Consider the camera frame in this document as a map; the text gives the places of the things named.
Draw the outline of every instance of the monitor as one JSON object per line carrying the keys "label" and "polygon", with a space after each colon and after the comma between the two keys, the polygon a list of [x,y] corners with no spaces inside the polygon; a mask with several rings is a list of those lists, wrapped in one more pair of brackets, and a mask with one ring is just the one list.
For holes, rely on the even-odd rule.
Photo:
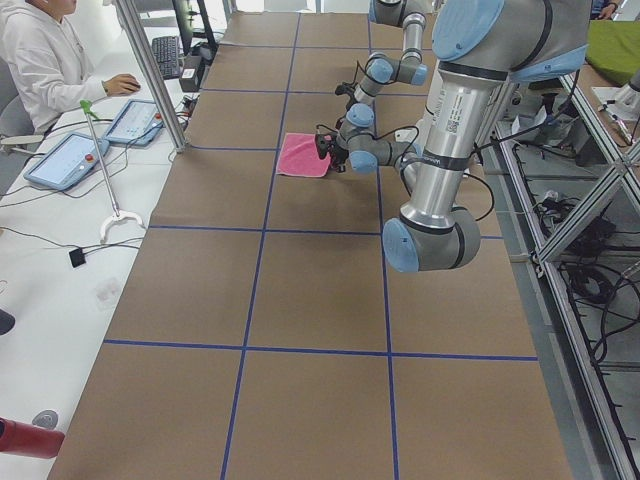
{"label": "monitor", "polygon": [[191,41],[193,40],[193,16],[191,14],[191,6],[189,0],[172,0],[173,10],[176,14],[178,22],[178,30],[180,31],[180,41],[182,42],[182,53],[189,55],[191,53]]}
{"label": "monitor", "polygon": [[[211,22],[209,21],[209,14],[207,13],[207,7],[205,0],[197,0],[198,8],[196,11],[191,9],[191,0],[172,0],[173,10],[176,14],[176,20],[178,22],[178,30],[180,31],[180,39],[182,41],[182,52],[184,55],[200,55],[203,59],[211,64],[213,57],[215,56],[218,45],[213,36],[213,29],[211,28]],[[202,25],[204,27],[204,38],[207,40],[209,48],[208,51],[200,48],[197,51],[192,50],[192,43],[194,37],[194,17],[200,16]]]}

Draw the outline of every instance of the pink towel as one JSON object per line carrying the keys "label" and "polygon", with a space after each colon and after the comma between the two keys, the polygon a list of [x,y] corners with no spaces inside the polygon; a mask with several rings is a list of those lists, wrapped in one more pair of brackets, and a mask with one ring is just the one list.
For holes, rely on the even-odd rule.
{"label": "pink towel", "polygon": [[315,135],[287,133],[280,150],[276,173],[293,177],[324,177],[331,159],[318,157]]}

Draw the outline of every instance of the green object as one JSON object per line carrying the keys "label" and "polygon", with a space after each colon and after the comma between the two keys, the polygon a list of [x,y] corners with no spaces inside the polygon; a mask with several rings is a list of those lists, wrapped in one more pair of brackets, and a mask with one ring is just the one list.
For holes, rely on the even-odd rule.
{"label": "green object", "polygon": [[639,46],[640,22],[594,20],[589,25],[587,61],[618,86],[640,68]]}
{"label": "green object", "polygon": [[100,118],[91,111],[92,103],[89,100],[80,100],[80,107],[85,115],[91,115],[96,120],[100,120]]}

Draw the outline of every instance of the tablet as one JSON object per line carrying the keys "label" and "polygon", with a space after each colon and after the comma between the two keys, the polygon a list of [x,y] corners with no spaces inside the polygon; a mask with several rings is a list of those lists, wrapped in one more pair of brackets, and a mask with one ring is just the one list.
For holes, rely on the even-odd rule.
{"label": "tablet", "polygon": [[129,100],[102,136],[112,145],[144,147],[162,128],[156,104],[151,100]]}
{"label": "tablet", "polygon": [[[100,152],[107,153],[109,142],[100,140]],[[66,190],[100,163],[93,139],[82,133],[69,133],[23,176],[26,180],[56,190]]]}

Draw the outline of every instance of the white hoodie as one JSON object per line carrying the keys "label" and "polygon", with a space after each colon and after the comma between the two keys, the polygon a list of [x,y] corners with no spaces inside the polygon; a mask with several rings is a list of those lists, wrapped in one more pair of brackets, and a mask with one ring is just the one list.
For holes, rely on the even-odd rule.
{"label": "white hoodie", "polygon": [[36,133],[44,133],[80,100],[106,94],[71,23],[58,23],[28,3],[4,12],[5,60]]}

